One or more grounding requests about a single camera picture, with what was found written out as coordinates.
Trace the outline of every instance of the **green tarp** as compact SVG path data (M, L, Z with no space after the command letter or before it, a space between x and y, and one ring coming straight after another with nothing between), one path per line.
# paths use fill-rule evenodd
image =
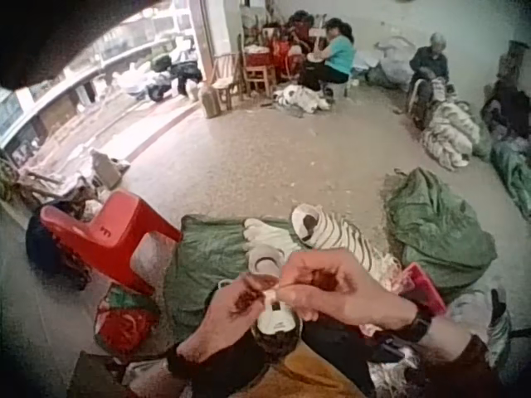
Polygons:
M531 220L531 168L525 156L516 153L508 143L497 143L490 161L525 219Z
M417 262L448 302L496 259L494 238L474 209L435 174L417 168L387 202L389 227L404 245L402 263Z
M178 341L199 326L205 300L218 282L235 279L247 270L243 221L185 216L183 241L178 245L164 280L164 301ZM263 220L290 231L286 220Z

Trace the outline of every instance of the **red stool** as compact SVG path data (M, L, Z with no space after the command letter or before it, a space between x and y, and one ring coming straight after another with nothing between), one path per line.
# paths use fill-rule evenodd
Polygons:
M129 192L114 192L90 223L78 221L53 206L42 208L41 221L62 245L89 266L147 295L153 294L153 286L140 278L130 264L140 241L154 231L177 242L183 239L180 231Z

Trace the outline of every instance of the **wooden chair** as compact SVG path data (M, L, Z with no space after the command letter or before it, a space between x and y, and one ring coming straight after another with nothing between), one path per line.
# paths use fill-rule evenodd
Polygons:
M243 63L243 75L246 82L247 94L249 95L251 93L251 83L254 83L255 85L263 83L265 86L265 93L268 97L272 97L273 88L276 86L276 72L273 62L271 62L270 65L265 66L248 66L241 35L238 36L238 48Z
M220 102L227 103L227 110L232 110L232 91L237 88L240 101L243 101L243 80L238 54L224 54L214 58L214 69L208 84L216 90Z

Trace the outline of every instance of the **person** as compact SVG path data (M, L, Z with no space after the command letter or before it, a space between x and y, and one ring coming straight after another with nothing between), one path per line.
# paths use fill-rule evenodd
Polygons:
M347 83L354 62L354 36L352 27L338 18L326 25L329 45L313 53L318 62L307 61L299 83L313 91L321 90L321 82Z
M178 396L187 379L201 369L234 372L216 367L216 357L248 333L264 309L262 292L268 289L275 289L277 298L307 323L331 317L349 327L374 324L414 343L430 381L426 396L502 395L499 379L485 360L486 346L477 336L447 318L430 318L420 306L388 292L346 250L297 252L283 267L280 280L244 274L219 289L196 332L170 349L166 362L131 383L131 391L139 397ZM244 357L253 355L246 352ZM204 374L202 383L207 382ZM271 383L268 387L265 396L281 388ZM314 386L315 391L319 388L324 384Z
M448 60L443 53L446 49L446 39L440 33L434 33L430 43L430 46L419 48L410 62L410 66L415 72L410 86L410 95L415 84L420 79L425 80L418 87L417 108L413 113L413 119L420 129L426 127L426 112L433 96L431 81L442 78L447 83L450 79Z

